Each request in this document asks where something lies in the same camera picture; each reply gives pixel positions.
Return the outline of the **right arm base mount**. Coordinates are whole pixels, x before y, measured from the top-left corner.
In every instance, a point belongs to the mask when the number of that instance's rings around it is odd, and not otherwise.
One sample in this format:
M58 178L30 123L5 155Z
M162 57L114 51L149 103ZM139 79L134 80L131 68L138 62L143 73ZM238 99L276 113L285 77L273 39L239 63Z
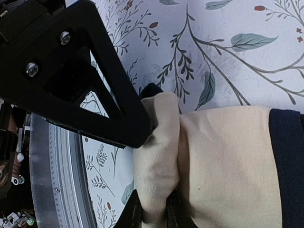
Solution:
M18 185L24 183L20 174L23 155L17 153L17 127L11 115L11 104L0 106L0 226L2 228L34 228L33 209L21 209L30 201L29 192L21 193Z

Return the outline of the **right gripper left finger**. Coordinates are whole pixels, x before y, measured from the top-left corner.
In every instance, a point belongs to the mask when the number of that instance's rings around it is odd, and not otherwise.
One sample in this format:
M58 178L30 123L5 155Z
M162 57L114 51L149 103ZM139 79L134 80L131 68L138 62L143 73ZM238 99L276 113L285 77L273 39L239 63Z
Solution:
M52 124L120 148L139 148L151 121L95 4L0 3L0 96Z

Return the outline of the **beige underwear black trim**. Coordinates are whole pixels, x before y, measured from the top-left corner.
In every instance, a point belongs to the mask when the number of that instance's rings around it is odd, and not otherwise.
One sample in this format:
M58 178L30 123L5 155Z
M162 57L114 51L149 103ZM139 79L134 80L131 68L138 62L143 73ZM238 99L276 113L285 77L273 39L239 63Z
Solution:
M156 209L176 190L200 228L304 225L304 116L234 106L179 114L150 83L141 99L154 130L133 151L134 183Z

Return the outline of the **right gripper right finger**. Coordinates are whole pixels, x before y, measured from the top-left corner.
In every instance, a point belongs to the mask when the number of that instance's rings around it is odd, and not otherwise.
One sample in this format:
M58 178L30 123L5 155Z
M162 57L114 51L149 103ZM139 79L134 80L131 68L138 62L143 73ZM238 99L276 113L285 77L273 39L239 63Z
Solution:
M159 207L144 207L141 204L137 190L133 190L117 223L117 228L196 228L181 201L178 192L174 190Z

